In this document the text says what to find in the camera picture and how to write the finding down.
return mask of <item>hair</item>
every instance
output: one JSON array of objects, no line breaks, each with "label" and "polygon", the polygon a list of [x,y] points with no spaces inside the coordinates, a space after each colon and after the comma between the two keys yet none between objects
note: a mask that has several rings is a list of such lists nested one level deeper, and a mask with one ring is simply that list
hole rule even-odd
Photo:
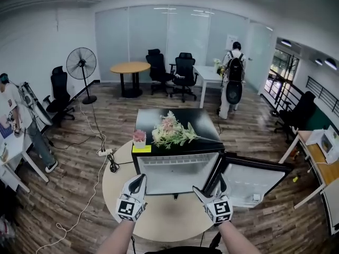
[{"label": "hair", "polygon": [[233,50],[238,49],[239,51],[242,49],[242,45],[239,42],[233,42]]},{"label": "hair", "polygon": [[10,81],[8,79],[8,75],[7,74],[1,74],[0,75],[0,83],[2,84],[8,84]]}]

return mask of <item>person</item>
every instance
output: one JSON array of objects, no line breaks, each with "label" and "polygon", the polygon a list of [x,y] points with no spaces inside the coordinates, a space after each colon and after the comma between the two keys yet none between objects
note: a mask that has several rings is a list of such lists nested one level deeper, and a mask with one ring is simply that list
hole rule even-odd
[{"label": "person", "polygon": [[[244,56],[243,53],[241,53],[242,45],[239,42],[234,42],[233,43],[233,49],[232,51],[229,51],[226,53],[224,56],[224,59],[222,61],[222,64],[224,65],[225,68],[227,68],[229,65],[228,63],[232,58],[238,58],[240,60],[240,63],[243,66],[243,73],[241,76],[241,80],[244,80],[245,77],[245,68],[246,68],[246,57]],[[219,110],[219,116],[223,118],[224,120],[227,119],[228,116],[228,111],[230,107],[230,103],[226,100],[226,87],[227,87],[227,82],[225,82],[223,90],[222,90],[222,95],[221,95],[221,106]],[[238,110],[239,104],[236,104],[234,106],[234,111]]]},{"label": "person", "polygon": [[29,109],[23,104],[18,88],[10,83],[7,74],[0,75],[0,92],[8,106],[7,120],[13,123],[14,134],[18,137],[27,133],[46,165],[46,172],[52,172],[57,167],[58,161],[51,154]]},{"label": "person", "polygon": [[[99,247],[96,254],[126,254],[136,221],[146,209],[144,200],[146,191],[146,175],[138,175],[125,183],[121,196],[117,200],[117,214],[122,219],[118,227]],[[225,195],[224,189],[220,196],[206,197],[198,188],[193,187],[198,199],[203,203],[205,212],[218,227],[220,235],[230,254],[260,254],[259,250],[248,241],[230,222],[233,209],[231,200]],[[205,253],[217,254],[215,248],[176,247],[153,253]]]}]

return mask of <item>white pants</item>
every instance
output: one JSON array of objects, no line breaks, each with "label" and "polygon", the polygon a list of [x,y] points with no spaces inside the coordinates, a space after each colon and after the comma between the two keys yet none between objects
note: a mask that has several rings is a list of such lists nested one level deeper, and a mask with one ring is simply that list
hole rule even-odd
[{"label": "white pants", "polygon": [[229,107],[231,106],[231,109],[233,108],[234,111],[238,109],[238,105],[232,105],[227,101],[226,98],[226,87],[227,87],[227,82],[224,84],[224,87],[222,88],[222,93],[221,93],[221,106],[220,106],[220,112],[219,112],[219,117],[222,119],[226,120],[228,116],[228,111]]}]

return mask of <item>black backpack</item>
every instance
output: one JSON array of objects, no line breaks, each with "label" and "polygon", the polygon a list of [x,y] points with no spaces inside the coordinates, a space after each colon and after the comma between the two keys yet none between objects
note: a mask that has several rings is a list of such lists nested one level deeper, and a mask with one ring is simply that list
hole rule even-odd
[{"label": "black backpack", "polygon": [[226,69],[228,80],[241,82],[244,71],[244,67],[241,60],[244,55],[241,54],[239,58],[236,58],[233,56],[232,52],[229,53],[231,55],[231,59],[228,61]]}]

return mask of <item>power strip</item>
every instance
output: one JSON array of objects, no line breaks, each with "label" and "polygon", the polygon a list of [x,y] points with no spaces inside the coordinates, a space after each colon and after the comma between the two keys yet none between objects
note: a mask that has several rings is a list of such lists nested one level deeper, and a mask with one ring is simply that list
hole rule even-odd
[{"label": "power strip", "polygon": [[113,153],[113,151],[112,151],[112,149],[107,149],[107,150],[105,150],[105,151],[99,151],[98,153],[97,153],[97,155],[99,155],[100,157],[101,156],[107,156],[107,155],[109,155],[109,154],[111,154],[111,153]]}]

